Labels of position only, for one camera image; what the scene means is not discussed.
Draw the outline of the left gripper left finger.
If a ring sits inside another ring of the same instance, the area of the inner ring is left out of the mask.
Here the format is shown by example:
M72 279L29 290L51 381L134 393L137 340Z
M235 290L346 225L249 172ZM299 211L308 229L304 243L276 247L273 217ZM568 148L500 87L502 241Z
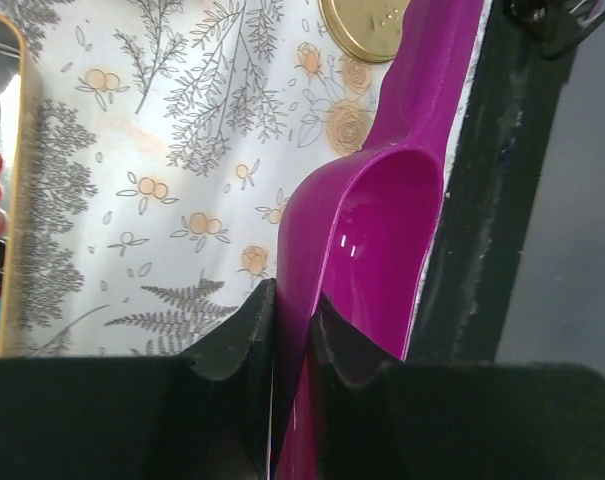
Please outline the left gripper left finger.
M275 284L173 356L0 359L0 479L263 479Z

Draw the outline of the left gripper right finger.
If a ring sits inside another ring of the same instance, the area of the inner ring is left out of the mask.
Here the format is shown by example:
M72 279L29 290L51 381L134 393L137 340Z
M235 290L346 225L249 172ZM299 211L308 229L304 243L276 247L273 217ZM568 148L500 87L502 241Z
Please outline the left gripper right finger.
M574 364L405 363L322 300L306 479L605 479L605 378Z

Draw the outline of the magenta plastic scoop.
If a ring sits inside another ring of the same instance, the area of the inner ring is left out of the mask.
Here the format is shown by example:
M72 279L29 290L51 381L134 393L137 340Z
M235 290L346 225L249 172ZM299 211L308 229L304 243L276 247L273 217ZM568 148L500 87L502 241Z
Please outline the magenta plastic scoop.
M278 231L271 475L316 475L307 344L322 297L394 356L441 210L479 1L413 1L362 147L310 174Z

